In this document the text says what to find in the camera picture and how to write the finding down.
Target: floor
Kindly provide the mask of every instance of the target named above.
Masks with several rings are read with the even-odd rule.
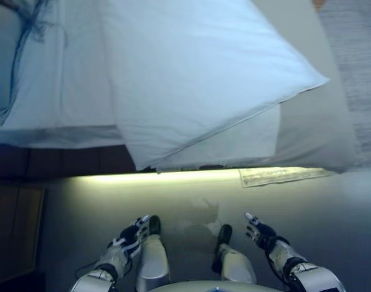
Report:
[[[105,250],[133,219],[157,214],[172,281],[218,279],[210,270],[220,226],[252,261],[258,282],[282,289],[261,250],[245,237],[245,211],[285,236],[311,262],[325,266],[347,291],[371,292],[371,169],[244,189],[236,170],[71,178],[48,189],[40,270],[47,291],[67,291],[74,271]],[[134,290],[134,274],[121,282]]]

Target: white pillow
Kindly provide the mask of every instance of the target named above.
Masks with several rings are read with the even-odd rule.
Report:
[[[98,2],[138,170],[327,81],[249,0]]]

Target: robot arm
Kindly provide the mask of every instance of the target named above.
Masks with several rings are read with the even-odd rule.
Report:
[[[291,292],[346,292],[342,283],[328,269],[308,263],[290,243],[257,217],[246,213],[248,237],[265,251],[274,274]]]
[[[94,269],[79,278],[70,292],[117,292],[117,281],[130,272],[133,257],[140,252],[149,219],[149,215],[138,218],[112,240]]]

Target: cable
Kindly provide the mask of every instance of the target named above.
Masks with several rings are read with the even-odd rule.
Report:
[[[128,261],[127,261],[126,265],[129,264],[129,263],[130,263],[129,270],[128,270],[124,275],[123,275],[124,277],[125,277],[128,273],[130,273],[131,270],[133,269],[133,260],[131,259],[131,257],[128,258]]]
[[[95,262],[89,263],[89,264],[87,264],[85,266],[81,266],[81,267],[79,267],[79,269],[75,270],[75,272],[74,272],[75,279],[76,280],[79,280],[80,276],[78,274],[80,273],[80,271],[82,271],[82,270],[84,270],[86,268],[89,268],[90,266],[95,265],[96,262],[97,262],[97,260]]]

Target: gray carpet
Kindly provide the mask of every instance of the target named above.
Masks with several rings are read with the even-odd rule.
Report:
[[[327,0],[319,17],[352,113],[356,167],[371,167],[371,0]]]

